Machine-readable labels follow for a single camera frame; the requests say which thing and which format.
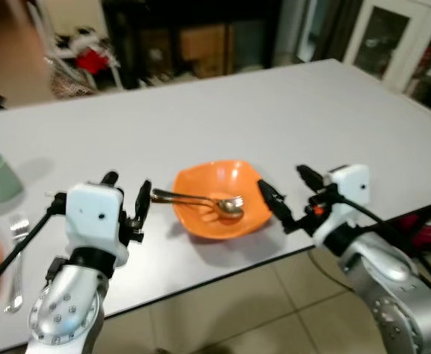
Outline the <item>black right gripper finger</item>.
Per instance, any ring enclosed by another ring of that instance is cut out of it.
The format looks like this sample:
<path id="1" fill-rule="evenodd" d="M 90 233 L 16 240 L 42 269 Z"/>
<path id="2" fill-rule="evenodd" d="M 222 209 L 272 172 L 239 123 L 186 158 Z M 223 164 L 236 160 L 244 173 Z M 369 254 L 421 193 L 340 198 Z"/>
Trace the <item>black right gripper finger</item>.
<path id="1" fill-rule="evenodd" d="M 295 230 L 295 219 L 289 206 L 284 202 L 284 195 L 281 195 L 265 179 L 258 180 L 258 189 L 262 195 L 267 209 L 280 221 L 284 233 L 291 233 Z"/>
<path id="2" fill-rule="evenodd" d="M 303 180 L 304 185 L 311 191 L 321 191 L 325 188 L 325 179 L 319 172 L 314 171 L 308 165 L 298 165 L 297 174 Z"/>

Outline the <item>orange angular bowl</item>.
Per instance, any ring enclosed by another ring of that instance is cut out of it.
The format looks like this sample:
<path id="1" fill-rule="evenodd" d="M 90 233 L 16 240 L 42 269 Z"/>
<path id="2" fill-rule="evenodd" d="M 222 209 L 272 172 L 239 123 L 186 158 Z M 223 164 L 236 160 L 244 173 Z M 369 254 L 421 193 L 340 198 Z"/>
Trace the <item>orange angular bowl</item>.
<path id="1" fill-rule="evenodd" d="M 258 182 L 259 172 L 246 161 L 206 162 L 179 171 L 171 192 L 203 198 L 241 198 L 243 215 L 221 217 L 209 206 L 174 204 L 178 222 L 191 234 L 207 240 L 230 240 L 258 232 L 272 219 L 263 202 Z"/>

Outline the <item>patterned shiny bag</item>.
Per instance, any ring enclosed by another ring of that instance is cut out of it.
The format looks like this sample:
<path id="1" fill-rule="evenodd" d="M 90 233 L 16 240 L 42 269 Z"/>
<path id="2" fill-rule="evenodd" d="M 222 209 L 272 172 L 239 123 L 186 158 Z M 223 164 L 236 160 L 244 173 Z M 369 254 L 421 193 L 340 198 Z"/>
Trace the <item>patterned shiny bag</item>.
<path id="1" fill-rule="evenodd" d="M 51 74 L 49 90 L 56 99 L 93 97 L 95 95 L 93 88 L 59 71 L 54 71 Z"/>

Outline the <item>silver metal fork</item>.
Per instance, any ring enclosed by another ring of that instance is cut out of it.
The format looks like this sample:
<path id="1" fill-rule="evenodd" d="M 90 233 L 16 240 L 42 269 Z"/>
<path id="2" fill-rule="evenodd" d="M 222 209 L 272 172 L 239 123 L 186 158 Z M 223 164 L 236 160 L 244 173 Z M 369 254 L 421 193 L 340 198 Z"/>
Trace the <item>silver metal fork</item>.
<path id="1" fill-rule="evenodd" d="M 19 213 L 14 215 L 12 218 L 13 225 L 10 227 L 13 233 L 13 245 L 17 246 L 20 242 L 27 238 L 27 234 L 30 232 L 30 222 L 26 215 Z M 16 256 L 13 261 L 13 280 L 12 287 L 10 287 L 10 302 L 7 303 L 7 307 L 4 309 L 5 313 L 14 314 L 17 313 L 24 302 L 22 294 L 22 282 L 23 282 L 23 263 L 22 253 L 16 252 Z"/>

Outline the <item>pink red floor appliance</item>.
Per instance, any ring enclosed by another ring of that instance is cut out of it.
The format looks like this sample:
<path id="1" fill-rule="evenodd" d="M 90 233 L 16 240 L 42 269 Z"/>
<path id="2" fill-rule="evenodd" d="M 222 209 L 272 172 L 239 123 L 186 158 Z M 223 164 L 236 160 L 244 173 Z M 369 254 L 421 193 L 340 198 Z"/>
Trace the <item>pink red floor appliance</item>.
<path id="1" fill-rule="evenodd" d="M 419 215 L 405 215 L 398 221 L 401 232 L 410 236 L 410 242 L 417 251 L 431 251 L 431 218 L 427 219 L 422 227 L 416 227 Z"/>

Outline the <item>red cloth item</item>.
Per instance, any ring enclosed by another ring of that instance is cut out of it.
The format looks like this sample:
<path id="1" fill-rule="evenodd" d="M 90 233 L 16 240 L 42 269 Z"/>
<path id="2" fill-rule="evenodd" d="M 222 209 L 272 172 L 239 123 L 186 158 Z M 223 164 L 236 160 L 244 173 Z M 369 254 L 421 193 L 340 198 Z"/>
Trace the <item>red cloth item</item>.
<path id="1" fill-rule="evenodd" d="M 110 58 L 94 49 L 87 48 L 76 54 L 76 64 L 89 74 L 99 74 L 106 69 L 110 69 Z"/>

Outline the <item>dark storage shelf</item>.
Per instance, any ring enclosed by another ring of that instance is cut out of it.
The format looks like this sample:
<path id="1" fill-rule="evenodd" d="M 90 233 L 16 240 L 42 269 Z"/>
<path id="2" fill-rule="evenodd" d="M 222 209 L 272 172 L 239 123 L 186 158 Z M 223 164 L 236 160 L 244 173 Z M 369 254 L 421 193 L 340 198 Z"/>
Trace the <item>dark storage shelf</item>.
<path id="1" fill-rule="evenodd" d="M 124 88 L 273 67 L 282 0 L 100 0 Z"/>

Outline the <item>white glass door cabinet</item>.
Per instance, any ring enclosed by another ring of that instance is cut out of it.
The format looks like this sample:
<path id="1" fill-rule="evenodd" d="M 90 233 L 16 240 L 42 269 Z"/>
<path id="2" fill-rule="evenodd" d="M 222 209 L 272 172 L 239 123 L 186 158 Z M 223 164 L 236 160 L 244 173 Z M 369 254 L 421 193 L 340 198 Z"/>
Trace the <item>white glass door cabinet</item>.
<path id="1" fill-rule="evenodd" d="M 364 0 L 344 62 L 431 110 L 431 0 Z"/>

